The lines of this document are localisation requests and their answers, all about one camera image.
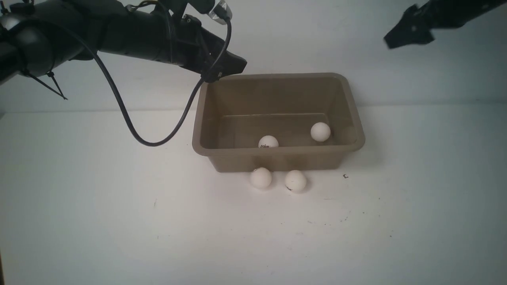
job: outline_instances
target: white wall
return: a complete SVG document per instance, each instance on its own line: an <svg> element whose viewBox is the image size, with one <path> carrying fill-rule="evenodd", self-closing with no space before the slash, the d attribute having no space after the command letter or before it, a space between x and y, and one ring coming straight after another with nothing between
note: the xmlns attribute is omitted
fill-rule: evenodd
<svg viewBox="0 0 507 285"><path fill-rule="evenodd" d="M507 5L461 29L435 32L437 40L428 46L389 51L383 37L413 3L229 0L234 13L229 50L248 60L246 74L341 73L361 105L507 102ZM187 12L197 15L193 9ZM223 26L200 18L206 28L225 35ZM101 56L130 109L182 108L198 79L176 66ZM117 110L94 62L69 62L55 73L69 101L33 80L16 77L0 87L0 109Z"/></svg>

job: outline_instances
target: white ball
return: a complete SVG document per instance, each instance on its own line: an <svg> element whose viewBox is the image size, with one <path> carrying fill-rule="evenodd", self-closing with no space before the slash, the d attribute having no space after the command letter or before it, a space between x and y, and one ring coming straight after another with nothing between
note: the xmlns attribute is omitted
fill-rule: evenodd
<svg viewBox="0 0 507 285"><path fill-rule="evenodd" d="M292 192L301 193L306 187L306 177L301 171L293 170L287 173L285 186Z"/></svg>
<svg viewBox="0 0 507 285"><path fill-rule="evenodd" d="M312 139L322 143L331 136L331 129L325 123L316 123L311 130Z"/></svg>
<svg viewBox="0 0 507 285"><path fill-rule="evenodd" d="M272 135L266 135L259 141L259 148L277 148L278 141Z"/></svg>
<svg viewBox="0 0 507 285"><path fill-rule="evenodd" d="M250 174L250 183L258 189L266 189L271 184L271 172L264 167L257 168Z"/></svg>

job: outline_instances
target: plastic bin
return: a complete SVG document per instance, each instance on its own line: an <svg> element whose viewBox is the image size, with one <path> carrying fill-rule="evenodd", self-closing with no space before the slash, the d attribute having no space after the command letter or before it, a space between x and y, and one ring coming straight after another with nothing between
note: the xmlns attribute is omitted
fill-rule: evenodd
<svg viewBox="0 0 507 285"><path fill-rule="evenodd" d="M325 142L310 135L318 122ZM278 148L258 148L265 135ZM365 135L347 80L332 73L239 75L201 88L192 146L219 172L335 169Z"/></svg>

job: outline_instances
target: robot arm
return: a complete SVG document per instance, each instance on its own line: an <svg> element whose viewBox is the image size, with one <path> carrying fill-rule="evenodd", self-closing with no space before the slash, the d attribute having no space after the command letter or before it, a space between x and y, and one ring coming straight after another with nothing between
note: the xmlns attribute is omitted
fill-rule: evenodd
<svg viewBox="0 0 507 285"><path fill-rule="evenodd" d="M430 0L421 8L409 7L384 37L390 49L434 41L432 29L456 29L506 3L507 0Z"/></svg>
<svg viewBox="0 0 507 285"><path fill-rule="evenodd" d="M0 17L0 84L17 73L39 77L67 60L91 60L75 39L57 26L71 30L96 51L114 53L181 66L204 75L206 82L243 72L246 61L226 52L209 70L224 41L202 28L201 22L183 15L187 3L203 14L214 12L225 2L215 0L143 1L155 5L151 13L123 5L117 0L47 0L34 5L24 0L2 8Z"/></svg>

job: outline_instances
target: black cable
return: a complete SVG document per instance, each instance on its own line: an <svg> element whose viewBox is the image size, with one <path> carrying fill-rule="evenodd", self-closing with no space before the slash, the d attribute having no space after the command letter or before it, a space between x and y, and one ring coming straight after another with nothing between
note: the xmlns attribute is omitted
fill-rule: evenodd
<svg viewBox="0 0 507 285"><path fill-rule="evenodd" d="M225 39L225 42L224 42L224 46L222 47L222 50L220 51L219 55L216 57L215 61L213 62L213 64L211 65L211 67L208 69L208 71L206 71L204 74L201 75L201 79L199 79L199 81L197 82L194 90L192 91L192 94L190 95L190 98L189 98L189 101L187 103L187 106L185 107L185 110L183 111L183 114L182 114L181 118L179 119L178 123L176 124L175 128L173 129L173 131L165 139L163 139L163 140L161 140L159 142L149 142L149 141L146 141L146 140L144 140L137 133L137 131L135 130L135 127L134 127L134 125L132 123L132 120L130 119L130 116L128 115L127 108L125 107L125 104L123 103L123 99L122 99L122 97L120 95L120 92L118 91L118 88L116 87L116 84L113 81L113 78L111 77L111 74L109 74L109 71L105 67L105 65L102 62L102 60L100 59L100 57L97 55L96 51L94 51L86 43L86 41L82 37L80 37L75 32L69 30L68 28L60 26L60 25L52 23L52 22L49 22L49 21L43 21L43 23L55 26L55 27L57 27L57 28L65 31L69 36L71 36L76 41L78 41L83 46L83 48L85 48L91 54L91 56L93 57L93 59L95 60L95 62L97 62L98 66L102 70L102 73L104 73L104 76L105 76L107 82L109 83L109 86L111 87L111 90L113 91L113 94L115 95L116 101L118 102L118 106L120 107L120 111L122 112L122 115L123 115L123 118L125 120L125 123L127 124L127 127L130 130L130 132L132 133L132 135L135 137L135 139L138 142L140 142L141 144L143 144L145 146L148 146L148 147L158 147L158 146L161 146L161 145L165 144L169 140L171 140L174 137L174 135L176 135L176 133L179 131L179 129L183 125L183 122L185 121L185 118L187 117L187 114L188 114L188 112L190 110L190 107L192 106L192 102L194 101L194 98L195 98L195 96L197 94L197 91L199 90L199 88L201 88L201 85L204 83L204 80L210 75L210 73L213 71L213 68L217 64L217 62L220 61L220 59L224 55L225 51L227 50L227 47L229 46L229 42L231 41L232 25L231 25L231 20L229 18L226 18L224 20L225 20L225 22L227 24L227 36L226 36L226 39Z"/></svg>

